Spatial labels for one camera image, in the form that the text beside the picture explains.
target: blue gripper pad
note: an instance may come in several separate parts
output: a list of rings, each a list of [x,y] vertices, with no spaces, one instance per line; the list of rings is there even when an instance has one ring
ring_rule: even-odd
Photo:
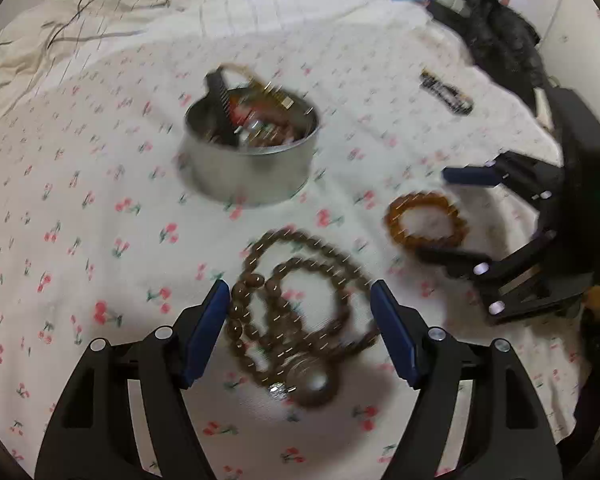
[[[465,168],[445,168],[442,178],[449,184],[463,186],[496,187],[502,182],[495,168],[466,166]]]
[[[412,388],[420,388],[429,373],[428,359],[422,349],[422,338],[428,330],[426,323],[417,310],[398,304],[383,280],[371,287],[371,313],[396,373]]]
[[[181,338],[180,351],[184,361],[182,379],[187,388],[205,371],[230,301],[229,286],[223,280],[217,280],[202,304],[183,310],[173,325]],[[190,333],[190,337],[182,340],[187,333]]]

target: black hair clip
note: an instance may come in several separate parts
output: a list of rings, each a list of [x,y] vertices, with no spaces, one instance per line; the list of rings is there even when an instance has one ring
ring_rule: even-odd
[[[474,109],[473,99],[455,86],[444,84],[427,70],[420,74],[420,88],[435,95],[456,115],[469,115]]]

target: bead necklace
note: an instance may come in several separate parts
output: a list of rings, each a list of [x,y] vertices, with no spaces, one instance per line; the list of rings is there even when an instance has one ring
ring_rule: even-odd
[[[321,263],[310,258],[293,257],[277,265],[272,276],[265,280],[255,269],[260,257],[278,241],[304,244],[309,250],[321,253],[327,261]],[[282,279],[298,269],[321,274],[334,288],[336,316],[325,327],[312,333],[304,329],[302,316],[293,311],[290,303],[282,297]],[[338,364],[372,346],[379,334],[372,321],[359,341],[346,345],[334,341],[334,336],[350,319],[351,307],[346,290],[350,282],[369,298],[371,280],[349,255],[303,231],[287,228],[264,233],[252,245],[251,253],[244,260],[243,272],[232,288],[226,333],[232,340],[232,351],[240,367],[253,377],[256,384],[268,388],[272,396],[282,399],[288,395],[299,406],[321,406],[333,399],[338,391]],[[249,310],[251,296],[259,289],[267,309],[265,333],[260,333],[252,323]],[[254,360],[246,354],[247,346],[242,334],[260,346],[269,362],[266,370],[258,370]]]

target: pendant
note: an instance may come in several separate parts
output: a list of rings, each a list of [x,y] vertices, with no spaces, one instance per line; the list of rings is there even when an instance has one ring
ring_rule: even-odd
[[[338,370],[319,357],[301,354],[288,364],[286,392],[298,406],[317,408],[329,402],[338,392]]]

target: amber bead bracelet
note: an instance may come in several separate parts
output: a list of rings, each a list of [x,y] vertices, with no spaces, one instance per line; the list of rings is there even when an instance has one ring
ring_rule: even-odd
[[[400,217],[409,209],[416,207],[437,207],[446,213],[451,221],[453,234],[442,238],[410,235],[407,229],[400,225]],[[389,206],[384,223],[394,242],[407,250],[414,250],[422,245],[439,245],[443,247],[458,247],[469,232],[466,220],[458,215],[458,209],[451,205],[446,197],[438,193],[409,193],[399,196]]]

